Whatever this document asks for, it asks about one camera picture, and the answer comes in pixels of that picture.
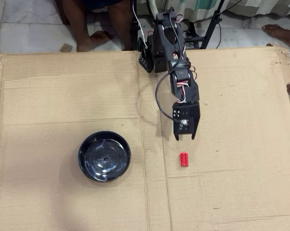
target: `robotic arm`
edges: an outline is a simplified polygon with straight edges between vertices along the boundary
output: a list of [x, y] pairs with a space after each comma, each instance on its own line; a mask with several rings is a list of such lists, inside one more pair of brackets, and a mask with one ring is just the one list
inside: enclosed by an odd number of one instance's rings
[[[192, 134], [195, 138], [200, 120], [199, 92], [194, 80], [191, 63], [185, 53], [183, 31], [176, 23], [176, 14], [171, 8], [169, 12], [158, 13], [153, 34], [148, 35], [147, 43], [139, 39], [139, 63], [151, 72], [167, 71], [158, 81], [155, 98], [161, 112], [174, 122], [174, 135], [179, 140], [180, 134]], [[171, 91], [178, 98], [173, 104], [172, 115], [168, 115], [160, 106], [158, 89], [164, 78], [170, 76]]]

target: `metal stand leg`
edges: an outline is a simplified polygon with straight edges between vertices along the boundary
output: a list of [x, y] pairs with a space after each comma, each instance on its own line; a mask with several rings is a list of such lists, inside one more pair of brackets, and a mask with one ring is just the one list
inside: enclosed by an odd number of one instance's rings
[[137, 51], [138, 50], [138, 37], [139, 37], [139, 23], [136, 20], [136, 17], [133, 13], [133, 8], [134, 6], [134, 11], [135, 14], [137, 15], [137, 0], [131, 0], [131, 12], [133, 14], [133, 19], [132, 19], [132, 25], [131, 25], [131, 36], [132, 36], [132, 50]]
[[220, 4], [218, 5], [217, 10], [214, 11], [214, 14], [213, 14], [213, 16], [211, 18], [211, 22], [210, 22], [209, 27], [207, 29], [206, 35], [204, 37], [199, 37], [196, 34], [194, 23], [190, 23], [189, 24], [190, 25], [189, 31], [190, 31], [191, 37], [190, 38], [186, 38], [185, 42], [186, 43], [193, 43], [194, 48], [190, 48], [190, 49], [187, 49], [187, 50], [206, 49], [207, 48], [208, 43], [210, 41], [210, 38], [211, 38], [211, 36], [213, 34], [213, 31], [215, 29], [215, 26], [222, 21], [220, 16], [221, 16], [221, 8], [222, 8], [222, 6], [224, 4], [224, 1], [225, 0], [221, 0]]

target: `leg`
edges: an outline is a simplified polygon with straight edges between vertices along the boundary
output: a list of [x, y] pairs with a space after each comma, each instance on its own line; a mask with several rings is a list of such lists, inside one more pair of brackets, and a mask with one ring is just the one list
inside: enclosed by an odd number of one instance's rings
[[71, 24], [77, 51], [89, 51], [111, 39], [110, 34], [105, 31], [97, 31], [89, 36], [82, 0], [63, 0], [63, 10]]
[[55, 0], [55, 3], [56, 3], [56, 6], [57, 6], [57, 9], [58, 9], [58, 12], [59, 12], [60, 18], [62, 19], [63, 24], [69, 25], [70, 24], [69, 20], [63, 10], [63, 0]]
[[279, 25], [265, 25], [262, 27], [262, 30], [290, 46], [290, 30], [283, 29]]
[[113, 27], [123, 45], [125, 51], [132, 49], [131, 25], [132, 25], [132, 11], [131, 1], [123, 0], [119, 3], [108, 6], [108, 14]]

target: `black plastic container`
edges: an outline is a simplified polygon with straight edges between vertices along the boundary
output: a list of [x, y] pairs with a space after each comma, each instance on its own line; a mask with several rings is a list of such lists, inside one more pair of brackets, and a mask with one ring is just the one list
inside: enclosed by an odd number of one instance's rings
[[126, 140], [115, 132], [99, 131], [84, 140], [78, 151], [83, 173], [98, 182], [121, 177], [129, 167], [131, 151]]

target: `foot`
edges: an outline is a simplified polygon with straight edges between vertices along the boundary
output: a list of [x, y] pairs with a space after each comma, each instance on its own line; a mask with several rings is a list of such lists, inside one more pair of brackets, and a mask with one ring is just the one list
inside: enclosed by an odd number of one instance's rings
[[76, 51], [77, 52], [86, 52], [98, 47], [109, 40], [111, 40], [113, 36], [107, 31], [97, 31], [92, 36], [89, 37], [86, 41], [77, 44]]
[[262, 30], [268, 35], [279, 39], [290, 47], [290, 30], [281, 28], [279, 25], [265, 25]]

